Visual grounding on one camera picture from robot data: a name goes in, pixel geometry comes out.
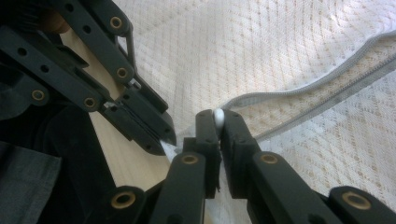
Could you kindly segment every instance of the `tan surface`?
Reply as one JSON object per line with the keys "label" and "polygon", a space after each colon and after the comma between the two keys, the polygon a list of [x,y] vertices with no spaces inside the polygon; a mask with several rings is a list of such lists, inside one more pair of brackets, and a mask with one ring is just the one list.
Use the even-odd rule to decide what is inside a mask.
{"label": "tan surface", "polygon": [[[99,64],[76,34],[69,31],[62,35],[62,40],[90,65],[85,71],[106,86],[113,99],[117,98],[122,87],[115,84],[105,68]],[[117,186],[129,185],[146,190],[166,177],[169,169],[169,161],[166,157],[146,153],[134,141],[128,141],[99,113],[90,113],[90,116]],[[207,215],[205,215],[205,223],[211,223]]]}

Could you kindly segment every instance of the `white fabric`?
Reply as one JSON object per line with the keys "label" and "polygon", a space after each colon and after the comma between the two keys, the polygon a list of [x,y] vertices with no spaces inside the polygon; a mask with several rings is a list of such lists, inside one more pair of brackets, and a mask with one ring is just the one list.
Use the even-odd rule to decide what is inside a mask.
{"label": "white fabric", "polygon": [[[201,110],[217,108],[245,93],[303,88],[365,53],[362,49],[371,38],[396,30],[394,0],[115,2],[134,26],[138,72],[169,104],[178,140],[192,127],[195,114]],[[393,50],[396,50],[394,41],[382,43],[365,58],[368,63],[355,67],[359,70],[357,77],[361,71],[386,59]],[[330,87],[318,91],[335,92],[350,81],[348,76],[346,73]],[[351,184],[374,190],[376,197],[395,210],[391,200],[394,201],[396,195],[392,187],[396,176],[389,168],[394,163],[396,124],[386,122],[394,121],[391,116],[396,115],[392,110],[395,104],[390,99],[395,92],[389,84],[384,93],[381,91],[384,86],[387,85],[375,89],[378,92],[364,94],[367,96],[364,100],[355,99],[355,103],[347,103],[340,110],[326,112],[332,113],[326,117],[290,130],[296,132],[298,137],[291,139],[298,145],[285,142],[290,135],[284,134],[290,133],[284,133],[283,141],[277,136],[262,143],[262,148],[276,148],[313,189],[327,194],[328,188]],[[377,101],[384,95],[388,96],[387,101]],[[311,92],[296,96],[287,106],[289,113],[282,111],[286,108],[282,107],[284,99],[271,102],[273,110],[257,106],[241,112],[249,128],[257,134],[313,106],[320,97],[325,94]],[[378,109],[381,102],[385,102],[387,111],[374,112],[376,117],[370,117],[371,110],[367,106],[371,104],[372,109]],[[352,112],[343,114],[343,109]],[[267,112],[270,117],[262,116]],[[265,119],[273,123],[260,128],[261,122],[267,122]],[[342,126],[347,121],[353,124]],[[371,130],[368,128],[375,128],[374,135],[369,134],[371,138],[366,138]],[[379,136],[390,142],[376,138]],[[366,141],[371,140],[375,144],[367,144]],[[207,202],[214,223],[249,223],[243,202],[230,199],[224,178],[221,185],[222,192],[217,199]]]}

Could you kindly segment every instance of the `gray fabric edge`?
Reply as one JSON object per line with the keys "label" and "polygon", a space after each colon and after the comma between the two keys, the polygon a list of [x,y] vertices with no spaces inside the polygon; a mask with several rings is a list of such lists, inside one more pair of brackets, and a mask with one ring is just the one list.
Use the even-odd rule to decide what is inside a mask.
{"label": "gray fabric edge", "polygon": [[349,96],[357,93],[358,91],[368,87],[375,81],[379,80],[381,77],[393,72],[396,70],[396,54],[389,57],[389,59],[385,63],[381,63],[376,68],[371,71],[368,71],[362,77],[359,77],[351,84],[345,86],[343,89],[339,90],[332,96],[328,97],[324,101],[318,103],[314,107],[306,110],[300,115],[290,119],[279,126],[255,136],[258,143],[265,141],[268,138],[271,138],[275,135],[281,134],[313,117],[321,114],[322,112],[330,109],[334,105],[337,105],[344,101]]}
{"label": "gray fabric edge", "polygon": [[237,96],[225,104],[223,104],[220,108],[222,109],[231,109],[233,107],[244,107],[248,105],[255,105],[261,103],[266,100],[274,99],[281,96],[290,96],[295,94],[300,94],[306,91],[312,91],[319,86],[328,83],[329,81],[343,75],[349,68],[355,65],[366,53],[367,51],[374,46],[374,44],[381,38],[396,36],[396,31],[392,31],[389,33],[377,35],[372,37],[366,41],[366,43],[358,49],[351,57],[349,57],[345,62],[340,64],[335,70],[330,72],[328,75],[320,78],[319,80],[304,86],[300,89],[295,89],[291,91],[279,91],[279,92],[253,92],[246,93],[240,96]]}
{"label": "gray fabric edge", "polygon": [[[62,159],[1,141],[0,147],[7,149],[7,157],[2,158],[3,170],[0,170],[0,186],[2,186],[0,189],[5,190],[0,191],[0,195],[3,195],[1,204],[5,205],[0,211],[1,223],[37,223],[55,186]],[[23,188],[26,191],[14,192]],[[21,196],[21,194],[26,197],[26,200],[23,203],[14,202],[12,195]],[[25,213],[13,214],[17,208],[20,210],[23,208]]]}

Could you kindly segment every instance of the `screw hole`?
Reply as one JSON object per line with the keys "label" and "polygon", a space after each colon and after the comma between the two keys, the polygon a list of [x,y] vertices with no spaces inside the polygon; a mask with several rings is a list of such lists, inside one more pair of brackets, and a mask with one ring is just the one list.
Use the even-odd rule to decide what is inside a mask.
{"label": "screw hole", "polygon": [[91,33],[91,27],[85,25],[82,27],[82,30],[85,32],[85,34],[90,34]]}
{"label": "screw hole", "polygon": [[120,192],[111,199],[111,206],[116,209],[123,209],[131,206],[136,200],[136,196],[132,191]]}
{"label": "screw hole", "polygon": [[71,4],[66,4],[64,5],[64,8],[66,8],[67,11],[72,12],[74,11],[74,7]]}
{"label": "screw hole", "polygon": [[92,108],[95,106],[95,100],[93,100],[92,98],[86,98],[84,101],[84,105],[89,108]]}
{"label": "screw hole", "polygon": [[117,203],[126,203],[131,199],[129,195],[121,195],[120,197],[117,198]]}
{"label": "screw hole", "polygon": [[273,155],[264,154],[264,155],[262,155],[262,156],[260,157],[260,159],[261,159],[263,162],[268,163],[268,164],[277,163],[277,158],[276,158],[275,156],[273,156]]}
{"label": "screw hole", "polygon": [[188,155],[181,158],[181,160],[186,164],[194,164],[198,162],[198,158],[196,156]]}
{"label": "screw hole", "polygon": [[35,91],[32,91],[32,98],[37,101],[41,101],[45,98],[45,94],[41,90],[35,90]]}
{"label": "screw hole", "polygon": [[20,49],[18,49],[18,54],[21,56],[26,56],[27,51],[26,51],[26,49],[20,48]]}
{"label": "screw hole", "polygon": [[40,70],[41,70],[43,73],[48,73],[48,72],[50,71],[49,67],[46,66],[46,65],[41,65]]}
{"label": "screw hole", "polygon": [[110,20],[110,25],[114,29],[119,29],[122,26],[122,20],[118,17],[113,17]]}
{"label": "screw hole", "polygon": [[126,77],[127,74],[128,72],[126,71],[125,68],[119,68],[119,70],[117,70],[117,75],[119,77]]}
{"label": "screw hole", "polygon": [[368,210],[371,208],[371,203],[357,193],[348,191],[342,195],[343,200],[352,207],[360,210]]}

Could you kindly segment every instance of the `dark gray cloth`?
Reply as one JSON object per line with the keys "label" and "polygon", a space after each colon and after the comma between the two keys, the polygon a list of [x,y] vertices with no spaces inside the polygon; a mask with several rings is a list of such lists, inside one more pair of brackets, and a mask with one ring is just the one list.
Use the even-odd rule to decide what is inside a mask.
{"label": "dark gray cloth", "polygon": [[61,159],[0,142],[0,223],[37,223],[58,174]]}
{"label": "dark gray cloth", "polygon": [[0,82],[0,120],[17,117],[29,105],[30,103],[18,95],[12,88]]}

